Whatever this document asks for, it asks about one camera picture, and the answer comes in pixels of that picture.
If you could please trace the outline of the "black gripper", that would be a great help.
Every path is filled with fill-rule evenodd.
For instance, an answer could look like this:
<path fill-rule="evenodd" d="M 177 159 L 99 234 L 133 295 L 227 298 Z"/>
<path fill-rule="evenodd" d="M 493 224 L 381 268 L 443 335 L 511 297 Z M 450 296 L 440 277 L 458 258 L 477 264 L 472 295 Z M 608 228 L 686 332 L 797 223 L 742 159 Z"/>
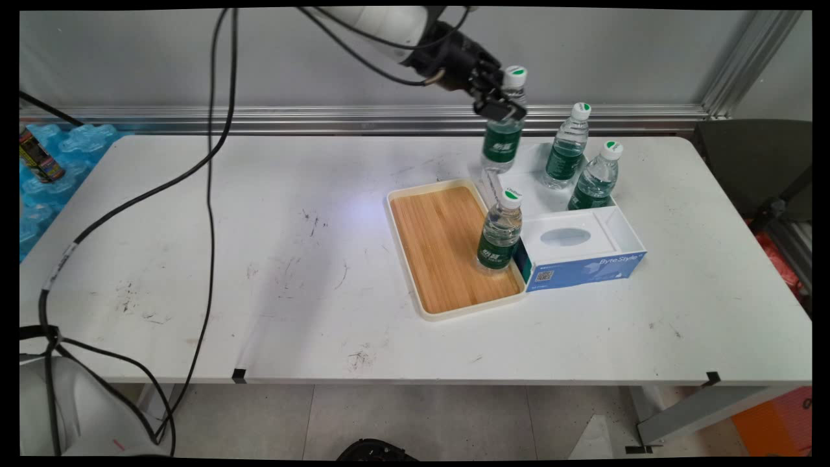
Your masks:
<path fill-rule="evenodd" d="M 462 90 L 501 91 L 504 84 L 502 65 L 483 45 L 468 38 L 444 21 L 433 21 L 427 26 L 418 42 L 418 49 L 402 61 L 415 74 L 433 78 L 439 71 L 444 74 L 436 85 L 448 91 Z M 527 109 L 517 99 L 483 95 L 475 97 L 475 114 L 490 121 L 515 119 L 521 121 L 527 116 Z"/>

